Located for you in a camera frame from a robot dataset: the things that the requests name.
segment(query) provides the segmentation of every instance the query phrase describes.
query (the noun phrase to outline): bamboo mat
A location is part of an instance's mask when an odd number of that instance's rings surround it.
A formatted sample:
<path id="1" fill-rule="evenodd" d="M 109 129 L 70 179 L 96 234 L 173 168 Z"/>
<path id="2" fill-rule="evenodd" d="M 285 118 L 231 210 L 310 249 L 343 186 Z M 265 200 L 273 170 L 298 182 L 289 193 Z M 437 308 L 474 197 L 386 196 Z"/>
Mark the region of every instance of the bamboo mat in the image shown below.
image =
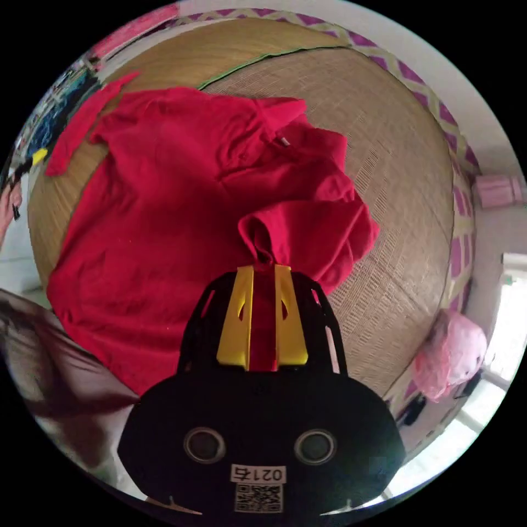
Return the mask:
<path id="1" fill-rule="evenodd" d="M 406 87 L 351 49 L 269 59 L 205 92 L 303 98 L 312 124 L 347 136 L 346 173 L 381 231 L 330 301 L 349 375 L 384 395 L 428 334 L 445 288 L 453 169 L 439 125 Z"/>
<path id="2" fill-rule="evenodd" d="M 440 306 L 443 309 L 464 313 L 470 294 L 470 282 L 474 268 L 474 209 L 470 185 L 452 151 L 450 151 L 450 157 L 454 174 L 454 227 L 450 250 L 450 266 Z M 417 386 L 412 380 L 412 366 L 409 365 L 384 397 L 392 414 L 396 417 L 418 393 Z M 415 428 L 408 428 L 405 433 L 402 433 L 407 452 L 411 452 L 416 448 L 417 443 L 424 440 L 429 432 L 429 430 L 421 428 L 419 428 L 419 431 L 422 431 L 422 434 L 416 433 Z"/>
<path id="3" fill-rule="evenodd" d="M 266 55 L 318 47 L 345 46 L 338 38 L 294 24 L 274 20 L 243 19 L 201 27 L 157 44 L 133 58 L 108 78 L 108 82 L 140 71 L 122 90 L 136 92 L 171 86 L 200 87 L 208 81 Z M 112 111 L 120 97 L 110 102 Z M 48 178 L 43 166 L 28 205 L 29 229 L 42 285 L 55 267 L 70 217 L 84 186 L 107 149 L 84 141 L 65 175 Z"/>
<path id="4" fill-rule="evenodd" d="M 326 45 L 341 45 L 332 37 L 291 24 L 236 20 L 163 42 L 109 80 L 140 70 L 142 75 L 125 91 L 199 86 L 251 62 L 251 56 L 254 60 L 286 49 L 277 34 L 282 31 L 288 35 L 288 49 L 310 43 L 312 48 L 324 46 L 321 37 L 329 39 Z M 205 91 L 304 98 L 315 126 L 347 136 L 346 172 L 370 206 L 381 234 L 372 253 L 356 265 L 330 300 L 340 323 L 349 374 L 384 395 L 428 333 L 445 286 L 453 202 L 452 166 L 441 129 L 399 81 L 350 49 L 269 58 L 231 73 Z M 65 176 L 37 179 L 29 225 L 44 286 L 82 189 L 105 153 L 104 147 L 85 142 Z"/>

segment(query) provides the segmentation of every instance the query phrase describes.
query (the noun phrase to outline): qr code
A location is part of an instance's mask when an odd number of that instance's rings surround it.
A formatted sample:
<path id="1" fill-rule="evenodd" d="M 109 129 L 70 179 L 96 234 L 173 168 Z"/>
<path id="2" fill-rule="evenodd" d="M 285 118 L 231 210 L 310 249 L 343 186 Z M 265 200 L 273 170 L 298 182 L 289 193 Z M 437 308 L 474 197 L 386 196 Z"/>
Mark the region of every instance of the qr code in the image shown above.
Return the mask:
<path id="1" fill-rule="evenodd" d="M 283 485 L 236 485 L 235 512 L 273 513 L 283 510 Z"/>

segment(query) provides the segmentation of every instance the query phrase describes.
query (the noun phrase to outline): label sticker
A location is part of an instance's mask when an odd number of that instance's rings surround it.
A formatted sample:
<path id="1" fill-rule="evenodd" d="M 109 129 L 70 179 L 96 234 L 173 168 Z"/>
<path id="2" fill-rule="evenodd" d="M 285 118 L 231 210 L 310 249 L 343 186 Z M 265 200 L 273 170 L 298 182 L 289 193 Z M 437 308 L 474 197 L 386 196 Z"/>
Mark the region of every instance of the label sticker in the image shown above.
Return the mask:
<path id="1" fill-rule="evenodd" d="M 252 467 L 231 465 L 231 482 L 253 485 L 283 485 L 287 482 L 285 467 Z"/>
<path id="2" fill-rule="evenodd" d="M 280 513 L 284 510 L 283 485 L 236 484 L 234 512 Z"/>

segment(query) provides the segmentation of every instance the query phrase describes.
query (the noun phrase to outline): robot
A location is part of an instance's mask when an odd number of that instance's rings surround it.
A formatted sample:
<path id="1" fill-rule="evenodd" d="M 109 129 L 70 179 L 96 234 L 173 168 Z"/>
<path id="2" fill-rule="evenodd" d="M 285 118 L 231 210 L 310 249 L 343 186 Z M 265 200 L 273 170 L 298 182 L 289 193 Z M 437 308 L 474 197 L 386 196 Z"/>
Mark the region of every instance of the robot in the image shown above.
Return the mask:
<path id="1" fill-rule="evenodd" d="M 132 409 L 118 454 L 151 503 L 204 525 L 311 524 L 378 497 L 405 459 L 381 397 L 348 377 L 317 282 L 274 266 L 276 367 L 250 368 L 255 270 L 204 291 L 177 372 Z"/>

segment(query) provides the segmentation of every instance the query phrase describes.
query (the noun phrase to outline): pink box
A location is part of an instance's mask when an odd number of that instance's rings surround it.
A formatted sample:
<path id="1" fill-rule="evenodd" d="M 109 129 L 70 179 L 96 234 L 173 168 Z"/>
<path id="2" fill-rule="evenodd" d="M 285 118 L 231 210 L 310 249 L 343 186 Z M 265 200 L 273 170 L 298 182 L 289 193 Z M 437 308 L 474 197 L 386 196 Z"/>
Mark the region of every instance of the pink box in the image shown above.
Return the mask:
<path id="1" fill-rule="evenodd" d="M 523 203 L 520 182 L 514 177 L 478 176 L 476 190 L 484 209 Z"/>

